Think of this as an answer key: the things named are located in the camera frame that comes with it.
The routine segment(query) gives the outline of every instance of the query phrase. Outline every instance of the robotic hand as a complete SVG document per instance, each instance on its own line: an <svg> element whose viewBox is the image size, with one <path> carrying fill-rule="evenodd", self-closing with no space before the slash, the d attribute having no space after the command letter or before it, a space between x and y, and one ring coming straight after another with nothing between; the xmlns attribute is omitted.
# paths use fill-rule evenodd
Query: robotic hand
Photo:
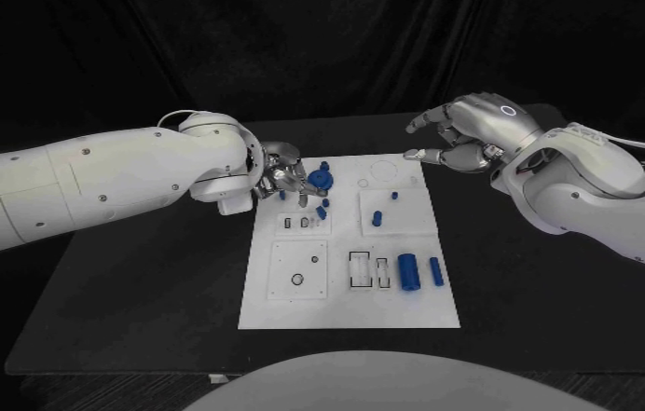
<svg viewBox="0 0 645 411"><path fill-rule="evenodd" d="M530 224L549 234L588 235L620 255L645 261L645 172L610 141L643 147L571 123L543 132L522 108L496 94L460 96L406 127L437 124L447 149L402 157L468 173L487 171Z"/></svg>
<svg viewBox="0 0 645 411"><path fill-rule="evenodd" d="M191 113L178 131L164 119ZM83 136L0 155L0 250L173 203L188 190L222 215L252 209L251 191L326 197L297 148L261 144L229 116L181 110L157 127Z"/></svg>

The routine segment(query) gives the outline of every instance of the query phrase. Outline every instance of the black table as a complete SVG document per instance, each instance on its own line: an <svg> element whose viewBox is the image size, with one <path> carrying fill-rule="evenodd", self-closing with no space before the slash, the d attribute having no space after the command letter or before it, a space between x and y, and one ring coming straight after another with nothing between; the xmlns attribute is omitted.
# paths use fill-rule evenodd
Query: black table
<svg viewBox="0 0 645 411"><path fill-rule="evenodd" d="M564 121L529 105L545 129ZM304 156L441 146L406 135L412 115L248 124ZM645 371L645 265L520 217L486 175L422 168L460 329L236 329L253 212L222 217L184 196L79 231L10 354L10 374L240 374L344 349L427 353L509 371Z"/></svg>

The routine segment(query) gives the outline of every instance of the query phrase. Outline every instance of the small blue part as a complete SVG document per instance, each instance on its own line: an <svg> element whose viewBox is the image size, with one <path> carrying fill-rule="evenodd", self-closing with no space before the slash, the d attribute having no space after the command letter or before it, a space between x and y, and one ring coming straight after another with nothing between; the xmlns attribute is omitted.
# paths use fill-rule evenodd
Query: small blue part
<svg viewBox="0 0 645 411"><path fill-rule="evenodd" d="M440 260L437 257L429 257L429 269L432 270L434 284L441 287L442 276L440 275Z"/></svg>
<svg viewBox="0 0 645 411"><path fill-rule="evenodd" d="M373 226L380 226L380 221L382 221L382 212L380 211L375 211L373 212L373 218L372 218L372 225Z"/></svg>
<svg viewBox="0 0 645 411"><path fill-rule="evenodd" d="M419 289L419 271L416 269L416 257L412 254L399 255L401 288L405 292Z"/></svg>
<svg viewBox="0 0 645 411"><path fill-rule="evenodd" d="M323 206L318 206L315 208L315 212L318 213L318 217L321 218L321 220L326 218L326 210Z"/></svg>
<svg viewBox="0 0 645 411"><path fill-rule="evenodd" d="M328 171L311 171L305 177L305 181L318 189L328 190L333 185L333 176Z"/></svg>

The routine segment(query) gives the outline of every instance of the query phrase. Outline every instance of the robotic arm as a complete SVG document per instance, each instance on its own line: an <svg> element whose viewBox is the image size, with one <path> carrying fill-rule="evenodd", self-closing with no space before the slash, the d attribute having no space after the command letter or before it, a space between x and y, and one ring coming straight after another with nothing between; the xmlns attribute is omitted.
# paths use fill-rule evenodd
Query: robotic arm
<svg viewBox="0 0 645 411"><path fill-rule="evenodd" d="M409 150L405 159L468 173L494 165L490 185L538 229L585 234L645 261L645 172L611 141L645 144L577 123L543 132L520 107L487 93L427 110L405 130L414 133L431 123L450 148Z"/></svg>
<svg viewBox="0 0 645 411"><path fill-rule="evenodd" d="M160 128L165 115L157 127L0 155L0 250L158 209L186 191L222 215L252 209L251 190L259 199L300 192L301 206L326 197L292 145L261 144L232 117L188 112L178 132Z"/></svg>

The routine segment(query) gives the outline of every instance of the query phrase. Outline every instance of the black backdrop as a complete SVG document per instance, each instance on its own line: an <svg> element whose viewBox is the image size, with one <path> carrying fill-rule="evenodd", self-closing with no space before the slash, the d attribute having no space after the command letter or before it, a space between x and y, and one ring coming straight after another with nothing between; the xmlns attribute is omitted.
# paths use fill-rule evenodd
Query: black backdrop
<svg viewBox="0 0 645 411"><path fill-rule="evenodd" d="M480 89L645 139L643 7L645 0L2 0L0 151L147 126L180 107L240 121L380 114ZM2 303L17 313L2 349L66 242L0 255Z"/></svg>

